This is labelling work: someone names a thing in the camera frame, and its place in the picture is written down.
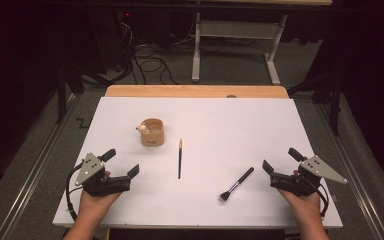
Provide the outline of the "white board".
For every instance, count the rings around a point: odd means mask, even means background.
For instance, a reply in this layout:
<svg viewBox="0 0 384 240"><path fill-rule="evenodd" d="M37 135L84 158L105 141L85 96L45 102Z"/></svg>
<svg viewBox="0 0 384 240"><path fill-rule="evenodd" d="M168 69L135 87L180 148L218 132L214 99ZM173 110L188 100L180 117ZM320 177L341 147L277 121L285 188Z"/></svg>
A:
<svg viewBox="0 0 384 240"><path fill-rule="evenodd" d="M148 118L163 122L163 145L141 143L136 127ZM276 171L291 173L298 164L290 148L313 154L291 99L104 97L80 153L115 149L106 164L115 176L140 167L130 191L104 219L108 227L287 228L294 224L291 210L270 187L262 164L266 160ZM252 174L221 201L250 167Z"/></svg>

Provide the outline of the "person's right hand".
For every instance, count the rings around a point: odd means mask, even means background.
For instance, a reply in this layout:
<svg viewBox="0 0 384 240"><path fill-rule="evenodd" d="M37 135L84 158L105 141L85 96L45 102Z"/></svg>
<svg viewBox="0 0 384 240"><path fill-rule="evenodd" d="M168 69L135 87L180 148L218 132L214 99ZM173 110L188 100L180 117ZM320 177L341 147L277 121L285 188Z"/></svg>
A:
<svg viewBox="0 0 384 240"><path fill-rule="evenodd" d="M312 193L309 196L296 196L295 194L279 189L280 195L289 204L293 216L298 223L315 223L321 222L320 215L320 197L317 193Z"/></svg>

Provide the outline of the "dark metal stand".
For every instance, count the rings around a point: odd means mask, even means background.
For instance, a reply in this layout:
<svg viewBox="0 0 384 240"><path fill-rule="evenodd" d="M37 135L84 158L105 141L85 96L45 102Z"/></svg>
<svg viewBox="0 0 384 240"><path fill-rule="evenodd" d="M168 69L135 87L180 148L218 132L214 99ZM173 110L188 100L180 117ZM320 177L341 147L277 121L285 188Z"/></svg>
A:
<svg viewBox="0 0 384 240"><path fill-rule="evenodd" d="M73 62L63 62L57 72L58 123L64 119L67 112L66 88L69 88L73 94L82 94L84 92L81 75L80 66Z"/></svg>
<svg viewBox="0 0 384 240"><path fill-rule="evenodd" d="M338 136L341 85L342 80L337 74L326 72L291 87L287 93L293 95L301 91L312 91L311 99L314 103L328 103L330 105L329 125L333 133Z"/></svg>

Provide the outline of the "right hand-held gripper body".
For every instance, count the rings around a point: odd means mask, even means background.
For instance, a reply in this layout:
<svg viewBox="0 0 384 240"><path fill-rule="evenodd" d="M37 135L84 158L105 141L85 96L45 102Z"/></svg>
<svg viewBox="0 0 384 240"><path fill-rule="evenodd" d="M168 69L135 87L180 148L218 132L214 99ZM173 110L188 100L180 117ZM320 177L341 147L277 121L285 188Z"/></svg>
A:
<svg viewBox="0 0 384 240"><path fill-rule="evenodd" d="M340 175L318 156L299 162L298 173L286 175L278 173L269 166L270 186L285 190L296 196L309 196L321 186L321 179L328 179L340 184L347 184L348 180Z"/></svg>

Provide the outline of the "person's left hand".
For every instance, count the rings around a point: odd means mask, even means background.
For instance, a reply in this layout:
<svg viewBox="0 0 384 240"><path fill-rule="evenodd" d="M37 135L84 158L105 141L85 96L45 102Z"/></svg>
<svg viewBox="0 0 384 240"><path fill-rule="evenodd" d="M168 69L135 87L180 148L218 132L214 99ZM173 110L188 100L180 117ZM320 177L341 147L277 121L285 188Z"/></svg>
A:
<svg viewBox="0 0 384 240"><path fill-rule="evenodd" d="M102 220L120 196L120 193L114 193L104 197L94 197L83 190L80 197L78 217Z"/></svg>

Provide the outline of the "metal floor rail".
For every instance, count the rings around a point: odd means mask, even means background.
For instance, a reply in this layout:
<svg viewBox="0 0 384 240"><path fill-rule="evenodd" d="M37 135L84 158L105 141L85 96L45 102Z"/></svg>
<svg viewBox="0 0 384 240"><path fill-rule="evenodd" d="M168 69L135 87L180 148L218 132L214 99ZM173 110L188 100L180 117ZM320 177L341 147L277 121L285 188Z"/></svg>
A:
<svg viewBox="0 0 384 240"><path fill-rule="evenodd" d="M346 152L345 145L339 136L336 136L330 127L329 113L324 105L316 104L315 108L323 120L323 124L331 139L333 140L336 151L339 154L340 162L346 172L348 185L353 191L353 195L359 208L365 218L365 221L370 228L371 235L375 240L384 240L384 225L378 215L378 212L373 204L371 197L364 188L356 169L354 168L349 154Z"/></svg>
<svg viewBox="0 0 384 240"><path fill-rule="evenodd" d="M50 154L53 151L59 135L67 120L67 116L72 112L78 103L80 95L70 94L68 98L63 98L63 105L66 107L58 119L53 123L51 132L46 136L46 141L39 148L40 152L35 158L34 164L28 171L23 185L17 190L17 196L11 203L11 208L7 211L5 219L0 224L0 240L9 240L24 213L28 202L50 161Z"/></svg>

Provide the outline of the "white metal desk frame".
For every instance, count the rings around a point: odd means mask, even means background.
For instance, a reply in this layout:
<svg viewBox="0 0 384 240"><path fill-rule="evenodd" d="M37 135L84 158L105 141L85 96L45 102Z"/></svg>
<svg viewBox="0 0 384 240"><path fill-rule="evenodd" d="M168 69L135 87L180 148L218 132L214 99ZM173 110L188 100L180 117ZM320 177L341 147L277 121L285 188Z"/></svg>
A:
<svg viewBox="0 0 384 240"><path fill-rule="evenodd" d="M191 0L198 6L205 4L254 4L269 7L325 7L331 6L332 0ZM288 19L287 14L281 14L274 20L248 21L248 20L202 20L201 13L195 13L195 37L194 37L194 55L192 61L192 81L200 80L201 68L201 38L234 38L234 39L252 39L252 40L270 40L271 48L264 53L264 62L266 64L271 83L280 85L274 58L283 35L283 31Z"/></svg>

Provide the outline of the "black computer case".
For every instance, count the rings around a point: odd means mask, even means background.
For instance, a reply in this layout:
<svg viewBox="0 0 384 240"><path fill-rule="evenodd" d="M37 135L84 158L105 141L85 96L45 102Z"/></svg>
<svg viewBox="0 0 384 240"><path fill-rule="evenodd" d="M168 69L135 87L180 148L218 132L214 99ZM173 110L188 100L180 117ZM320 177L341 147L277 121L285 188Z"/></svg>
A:
<svg viewBox="0 0 384 240"><path fill-rule="evenodd" d="M103 65L101 72L110 74L126 70L133 57L131 29L109 9L90 12L98 49Z"/></svg>

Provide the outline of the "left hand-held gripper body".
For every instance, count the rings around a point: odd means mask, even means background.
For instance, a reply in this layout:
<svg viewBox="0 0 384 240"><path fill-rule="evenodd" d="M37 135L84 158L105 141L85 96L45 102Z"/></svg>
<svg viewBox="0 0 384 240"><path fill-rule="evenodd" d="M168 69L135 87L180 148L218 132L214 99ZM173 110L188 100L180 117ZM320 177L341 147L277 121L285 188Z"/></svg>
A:
<svg viewBox="0 0 384 240"><path fill-rule="evenodd" d="M79 174L75 180L76 186L94 197L104 197L114 193L130 190L131 178L127 176L109 177L106 175L105 163L89 152L82 160Z"/></svg>

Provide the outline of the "black makeup brush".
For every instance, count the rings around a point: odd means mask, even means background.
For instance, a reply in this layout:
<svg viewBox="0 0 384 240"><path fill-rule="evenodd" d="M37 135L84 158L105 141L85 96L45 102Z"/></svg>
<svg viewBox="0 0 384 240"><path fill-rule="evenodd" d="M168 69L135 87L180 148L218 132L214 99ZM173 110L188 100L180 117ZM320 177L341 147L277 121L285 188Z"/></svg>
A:
<svg viewBox="0 0 384 240"><path fill-rule="evenodd" d="M250 167L227 191L223 192L219 199L221 201L227 201L231 195L231 193L240 186L254 171L253 167Z"/></svg>

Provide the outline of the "wooden cup with small figurine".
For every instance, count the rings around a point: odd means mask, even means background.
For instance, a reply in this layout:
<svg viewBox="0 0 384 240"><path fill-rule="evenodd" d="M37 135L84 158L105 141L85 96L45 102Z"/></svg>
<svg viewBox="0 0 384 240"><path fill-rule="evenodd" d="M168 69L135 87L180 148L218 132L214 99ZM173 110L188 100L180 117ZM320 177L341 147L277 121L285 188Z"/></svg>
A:
<svg viewBox="0 0 384 240"><path fill-rule="evenodd" d="M158 147L164 144L164 124L160 119L148 118L136 127L141 143L146 147Z"/></svg>

